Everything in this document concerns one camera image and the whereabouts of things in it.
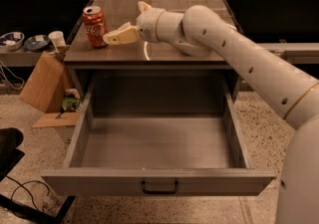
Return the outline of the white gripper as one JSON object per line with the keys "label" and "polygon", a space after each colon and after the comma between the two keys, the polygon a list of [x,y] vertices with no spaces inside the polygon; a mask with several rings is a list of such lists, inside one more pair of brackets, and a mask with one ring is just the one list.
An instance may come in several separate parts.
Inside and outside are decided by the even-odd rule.
{"label": "white gripper", "polygon": [[111,31],[103,36],[103,40],[108,45],[126,45],[136,42],[141,36],[145,41],[158,43],[157,24],[160,15],[164,12],[162,8],[152,8],[144,1],[138,2],[141,15],[137,18],[137,27],[129,26],[126,28]]}

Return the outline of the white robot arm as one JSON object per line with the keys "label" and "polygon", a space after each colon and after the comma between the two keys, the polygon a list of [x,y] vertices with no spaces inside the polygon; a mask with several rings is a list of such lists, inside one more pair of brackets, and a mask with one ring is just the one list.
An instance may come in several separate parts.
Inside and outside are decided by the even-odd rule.
{"label": "white robot arm", "polygon": [[214,51],[295,129],[281,173],[276,224],[319,224],[319,81],[228,26],[211,9],[184,13],[143,1],[135,26],[103,36],[111,45],[165,42],[196,57]]}

